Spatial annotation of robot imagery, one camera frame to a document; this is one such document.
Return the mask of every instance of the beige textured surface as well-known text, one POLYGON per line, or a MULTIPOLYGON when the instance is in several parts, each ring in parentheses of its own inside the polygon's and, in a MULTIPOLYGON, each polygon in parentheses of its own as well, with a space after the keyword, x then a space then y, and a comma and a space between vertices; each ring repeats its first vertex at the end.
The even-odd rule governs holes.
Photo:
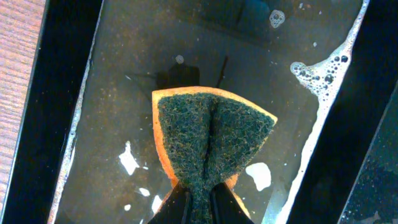
POLYGON ((45 0, 0 0, 0 213, 45 0))

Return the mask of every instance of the sponge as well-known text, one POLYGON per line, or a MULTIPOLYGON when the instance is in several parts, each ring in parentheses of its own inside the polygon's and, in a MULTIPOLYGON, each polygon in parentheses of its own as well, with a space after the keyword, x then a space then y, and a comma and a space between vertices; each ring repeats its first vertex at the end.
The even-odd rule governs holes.
POLYGON ((277 118, 238 95, 201 86, 154 91, 152 110, 156 149, 172 187, 190 189, 192 223, 212 223, 212 188, 234 187, 277 118))

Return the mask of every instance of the white foam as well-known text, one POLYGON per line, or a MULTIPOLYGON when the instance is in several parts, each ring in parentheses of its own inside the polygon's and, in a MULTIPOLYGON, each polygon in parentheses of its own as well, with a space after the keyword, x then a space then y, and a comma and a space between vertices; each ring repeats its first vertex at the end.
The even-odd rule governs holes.
POLYGON ((276 223, 287 222, 290 210, 292 209, 295 197, 299 191, 305 170, 307 169, 312 152, 318 141, 323 124, 325 123, 330 107, 336 98, 338 90, 340 89, 348 66, 351 63, 353 45, 359 28, 361 27, 366 9, 368 8, 368 4, 369 0, 363 1, 361 10, 354 21, 346 40, 335 51, 333 51, 333 53, 326 60, 311 66, 306 66, 302 62, 294 62, 290 66, 290 71, 296 75, 299 82, 308 88, 314 95, 318 96, 319 108, 317 111, 317 120, 315 121, 312 132, 303 147, 298 174, 292 182, 292 187, 290 189, 287 201, 282 207, 282 210, 279 212, 275 221, 276 223), (346 62, 341 61, 342 56, 347 57, 346 62))
POLYGON ((149 190, 147 190, 147 189, 140 188, 139 191, 141 192, 141 194, 142 194, 144 197, 150 196, 149 190))
POLYGON ((285 22, 285 14, 279 10, 273 10, 269 16, 269 22, 273 28, 278 28, 285 22))
POLYGON ((258 191, 264 190, 266 187, 271 186, 271 171, 267 164, 258 162, 246 167, 246 173, 250 175, 258 191))
POLYGON ((130 210, 130 208, 131 208, 131 205, 125 205, 125 206, 124 206, 124 211, 130 210))
POLYGON ((184 57, 181 55, 176 56, 175 61, 179 64, 184 63, 184 57))
POLYGON ((120 162, 126 169, 129 175, 132 175, 136 168, 139 168, 138 163, 136 162, 134 156, 131 154, 131 144, 130 141, 126 142, 126 148, 124 153, 119 155, 120 162))
POLYGON ((162 200, 158 195, 156 195, 154 201, 152 202, 152 207, 151 207, 153 213, 156 213, 161 205, 162 205, 162 200))

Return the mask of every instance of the baking tray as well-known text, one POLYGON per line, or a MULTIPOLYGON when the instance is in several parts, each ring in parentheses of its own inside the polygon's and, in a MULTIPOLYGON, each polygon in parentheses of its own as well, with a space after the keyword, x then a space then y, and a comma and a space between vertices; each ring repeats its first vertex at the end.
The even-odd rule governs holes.
POLYGON ((279 118, 250 163, 266 165, 268 184, 259 190, 246 169, 235 188, 253 221, 337 222, 397 80, 396 33, 382 26, 396 26, 395 12, 378 16, 393 4, 48 1, 3 223, 147 222, 170 190, 150 93, 167 88, 156 81, 182 66, 179 55, 199 71, 189 85, 279 118), (276 28, 275 9, 285 16, 276 28), (119 159, 127 146, 132 174, 119 159))

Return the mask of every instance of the scouring pad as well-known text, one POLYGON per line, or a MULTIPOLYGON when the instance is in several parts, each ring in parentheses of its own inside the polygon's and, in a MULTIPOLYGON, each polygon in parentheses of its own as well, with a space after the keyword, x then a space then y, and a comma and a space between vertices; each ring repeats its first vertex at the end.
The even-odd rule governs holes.
POLYGON ((277 118, 238 95, 201 86, 154 91, 152 110, 156 149, 172 187, 190 189, 192 223, 212 223, 212 188, 234 187, 277 118))

